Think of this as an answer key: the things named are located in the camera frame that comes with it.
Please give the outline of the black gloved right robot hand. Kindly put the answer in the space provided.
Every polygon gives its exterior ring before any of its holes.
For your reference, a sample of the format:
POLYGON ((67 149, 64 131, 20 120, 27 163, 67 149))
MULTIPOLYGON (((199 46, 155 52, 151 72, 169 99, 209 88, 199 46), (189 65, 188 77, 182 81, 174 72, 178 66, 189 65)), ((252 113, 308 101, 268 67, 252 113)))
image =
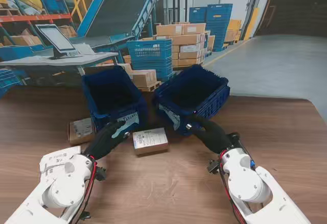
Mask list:
POLYGON ((189 130, 212 152, 220 154, 231 146, 231 141, 225 131, 215 122, 204 117, 192 115, 188 118, 189 130))

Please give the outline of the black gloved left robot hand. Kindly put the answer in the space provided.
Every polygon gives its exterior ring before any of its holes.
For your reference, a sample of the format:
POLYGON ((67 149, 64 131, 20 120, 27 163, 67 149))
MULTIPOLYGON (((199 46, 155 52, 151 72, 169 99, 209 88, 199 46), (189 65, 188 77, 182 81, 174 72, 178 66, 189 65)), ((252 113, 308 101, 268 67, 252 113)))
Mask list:
POLYGON ((108 155, 116 146, 128 138, 129 135, 125 135, 124 132, 120 132, 116 137, 113 137, 115 132, 125 123, 124 120, 121 120, 107 124, 96 133, 94 140, 82 154, 94 160, 99 160, 108 155))

